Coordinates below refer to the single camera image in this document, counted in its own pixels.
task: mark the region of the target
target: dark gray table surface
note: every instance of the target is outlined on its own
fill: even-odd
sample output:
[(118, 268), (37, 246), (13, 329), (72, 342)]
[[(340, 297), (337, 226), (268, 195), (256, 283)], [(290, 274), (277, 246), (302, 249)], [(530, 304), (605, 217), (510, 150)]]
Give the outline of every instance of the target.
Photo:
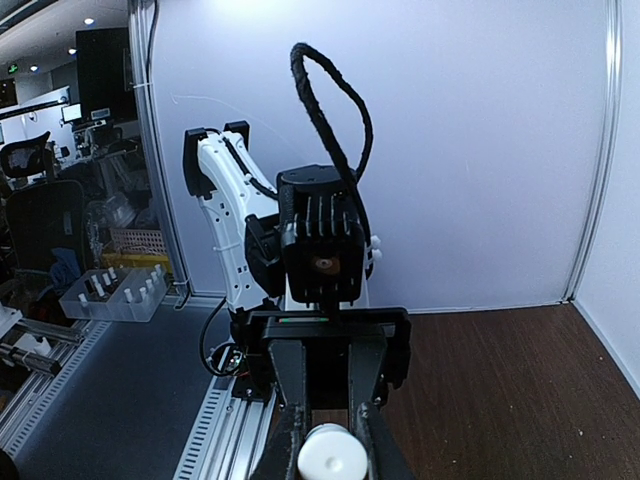
[[(163, 305), (114, 323), (16, 458), (24, 480), (171, 479), (211, 376), (198, 356), (212, 308)], [(229, 335), (223, 309), (207, 346)]]

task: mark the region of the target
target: clear plastic container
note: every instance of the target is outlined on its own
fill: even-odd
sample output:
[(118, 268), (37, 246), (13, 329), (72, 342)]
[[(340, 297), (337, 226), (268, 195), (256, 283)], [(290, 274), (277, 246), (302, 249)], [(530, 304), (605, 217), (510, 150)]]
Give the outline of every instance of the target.
[[(142, 299), (140, 287), (147, 287), (146, 280), (151, 278), (153, 268), (115, 269), (118, 276), (118, 288), (106, 302), (93, 301), (87, 291), (85, 280), (91, 281), (92, 275), (99, 279), (107, 270), (89, 270), (65, 293), (60, 299), (60, 306), (68, 318), (83, 320), (104, 320), (111, 322), (148, 322), (155, 313), (158, 305), (167, 293), (168, 285), (164, 278), (158, 278), (153, 288)], [(129, 303), (124, 294), (125, 289), (131, 289), (133, 302)], [(82, 302), (80, 294), (84, 294), (88, 301)]]

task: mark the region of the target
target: wooden floor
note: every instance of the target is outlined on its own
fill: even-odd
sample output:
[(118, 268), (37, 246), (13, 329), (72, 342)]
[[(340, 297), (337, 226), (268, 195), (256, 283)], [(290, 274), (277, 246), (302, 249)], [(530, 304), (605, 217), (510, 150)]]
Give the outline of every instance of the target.
[(412, 345), (383, 413), (417, 478), (640, 479), (640, 401), (573, 306), (416, 316)]

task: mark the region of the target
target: blue cloth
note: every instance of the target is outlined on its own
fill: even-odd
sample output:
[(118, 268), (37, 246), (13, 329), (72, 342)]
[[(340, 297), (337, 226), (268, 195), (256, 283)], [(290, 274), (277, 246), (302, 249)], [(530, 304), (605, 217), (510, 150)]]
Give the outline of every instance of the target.
[(51, 266), (49, 275), (53, 281), (53, 290), (58, 295), (66, 292), (73, 283), (82, 276), (76, 252), (70, 248), (57, 247), (51, 249), (57, 261)]

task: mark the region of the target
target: robotic arm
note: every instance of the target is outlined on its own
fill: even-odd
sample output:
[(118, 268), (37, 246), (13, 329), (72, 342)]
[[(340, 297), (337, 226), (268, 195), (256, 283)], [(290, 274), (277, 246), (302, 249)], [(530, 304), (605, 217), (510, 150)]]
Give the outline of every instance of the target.
[[(276, 388), (284, 405), (251, 478), (296, 478), (311, 411), (348, 409), (368, 478), (411, 479), (378, 412), (388, 385), (398, 388), (406, 378), (411, 324), (404, 308), (368, 308), (375, 249), (357, 181), (371, 149), (371, 121), (329, 59), (304, 44), (291, 56), (300, 99), (333, 165), (281, 172), (276, 191), (247, 152), (246, 122), (185, 133), (187, 187), (216, 238), (238, 344), (220, 363), (234, 371), (243, 365), (258, 391), (266, 396)], [(315, 100), (303, 56), (317, 61), (363, 114), (365, 148), (356, 170)]]

